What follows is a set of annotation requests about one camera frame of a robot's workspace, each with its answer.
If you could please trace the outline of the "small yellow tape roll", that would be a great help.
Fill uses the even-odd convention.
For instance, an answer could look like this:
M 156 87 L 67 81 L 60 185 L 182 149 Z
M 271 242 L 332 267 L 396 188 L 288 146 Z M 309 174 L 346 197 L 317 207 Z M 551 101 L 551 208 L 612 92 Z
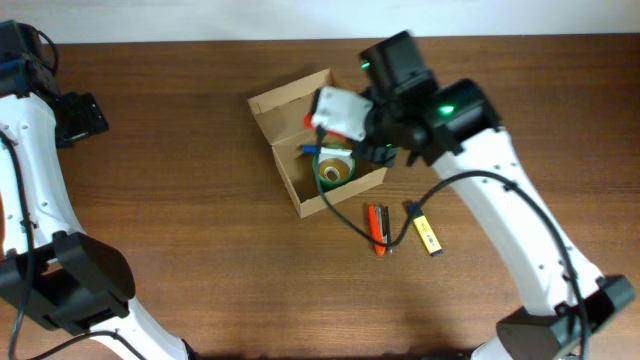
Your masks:
M 324 159 L 318 170 L 321 178 L 329 183 L 344 182 L 351 174 L 351 167 L 339 158 Z

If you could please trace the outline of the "orange utility knife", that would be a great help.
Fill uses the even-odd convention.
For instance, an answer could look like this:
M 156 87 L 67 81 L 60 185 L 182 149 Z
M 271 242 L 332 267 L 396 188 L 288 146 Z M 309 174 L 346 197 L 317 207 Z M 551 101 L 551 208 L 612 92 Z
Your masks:
M 340 138 L 340 139 L 347 139 L 348 138 L 348 136 L 344 132 L 335 130 L 333 128 L 323 127 L 321 125 L 314 125 L 312 123 L 312 117 L 313 117 L 312 113 L 308 113 L 304 117 L 303 126 L 304 126 L 305 129 L 313 130 L 314 132 L 320 131 L 321 133 L 324 133 L 325 135 L 337 137 L 337 138 Z

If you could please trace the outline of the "green tape roll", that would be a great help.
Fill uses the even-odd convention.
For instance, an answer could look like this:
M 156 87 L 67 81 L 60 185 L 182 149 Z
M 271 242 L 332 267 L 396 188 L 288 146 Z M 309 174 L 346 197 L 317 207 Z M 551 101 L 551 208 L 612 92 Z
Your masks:
M 356 161 L 347 155 L 320 153 L 312 162 L 322 186 L 333 189 L 349 182 L 356 173 Z

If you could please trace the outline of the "brown cardboard box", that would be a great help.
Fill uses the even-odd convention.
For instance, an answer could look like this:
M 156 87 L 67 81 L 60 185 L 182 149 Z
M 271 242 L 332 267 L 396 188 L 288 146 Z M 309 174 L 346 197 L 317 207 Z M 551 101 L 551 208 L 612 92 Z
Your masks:
M 276 168 L 301 218 L 326 208 L 314 180 L 313 156 L 302 151 L 316 141 L 304 127 L 315 91 L 323 86 L 349 86 L 330 69 L 321 70 L 248 100 L 249 108 L 271 145 Z

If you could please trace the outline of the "blue white marker pen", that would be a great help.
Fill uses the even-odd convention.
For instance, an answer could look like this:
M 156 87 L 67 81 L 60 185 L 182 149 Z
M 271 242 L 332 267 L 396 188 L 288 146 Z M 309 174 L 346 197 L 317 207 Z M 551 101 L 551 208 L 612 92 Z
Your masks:
M 302 145 L 302 152 L 304 154 L 314 154 L 320 155 L 324 154 L 327 156 L 342 156 L 342 157 L 351 157 L 352 151 L 344 148 L 330 148 L 330 147 L 322 147 L 317 145 Z

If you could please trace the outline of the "orange stapler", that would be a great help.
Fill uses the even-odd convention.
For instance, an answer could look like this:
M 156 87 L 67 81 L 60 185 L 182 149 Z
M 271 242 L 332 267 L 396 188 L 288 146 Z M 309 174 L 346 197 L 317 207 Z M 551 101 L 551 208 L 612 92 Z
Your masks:
M 371 204 L 368 206 L 369 225 L 371 235 L 378 245 L 374 246 L 375 253 L 383 256 L 391 252 L 385 244 L 392 242 L 390 233 L 389 211 L 386 206 Z

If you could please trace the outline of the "yellow highlighter marker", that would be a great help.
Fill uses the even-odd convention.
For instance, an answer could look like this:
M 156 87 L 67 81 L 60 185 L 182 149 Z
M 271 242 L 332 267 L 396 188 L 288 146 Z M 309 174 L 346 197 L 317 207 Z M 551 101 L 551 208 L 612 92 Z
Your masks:
M 442 255 L 442 246 L 418 203 L 409 202 L 407 204 L 407 212 L 410 215 L 411 222 L 416 228 L 418 235 L 429 255 Z

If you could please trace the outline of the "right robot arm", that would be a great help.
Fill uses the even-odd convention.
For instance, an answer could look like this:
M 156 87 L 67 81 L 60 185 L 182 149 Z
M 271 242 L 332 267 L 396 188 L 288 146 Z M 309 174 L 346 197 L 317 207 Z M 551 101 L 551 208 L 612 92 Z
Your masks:
M 469 208 L 518 289 L 520 308 L 473 357 L 585 358 L 590 338 L 634 300 L 628 279 L 602 273 L 562 230 L 479 85 L 440 85 L 407 32 L 360 59 L 374 103 L 367 138 L 423 159 Z

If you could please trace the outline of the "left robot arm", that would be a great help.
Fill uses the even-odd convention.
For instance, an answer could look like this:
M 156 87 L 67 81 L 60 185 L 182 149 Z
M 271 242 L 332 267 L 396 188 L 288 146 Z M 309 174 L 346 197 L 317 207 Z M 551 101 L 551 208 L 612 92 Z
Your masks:
M 90 93 L 62 94 L 59 52 L 35 27 L 1 24 L 1 298 L 16 311 L 7 356 L 25 319 L 62 329 L 52 356 L 93 339 L 122 359 L 194 359 L 187 342 L 141 305 L 117 249 L 89 236 L 72 208 L 58 150 L 106 132 Z

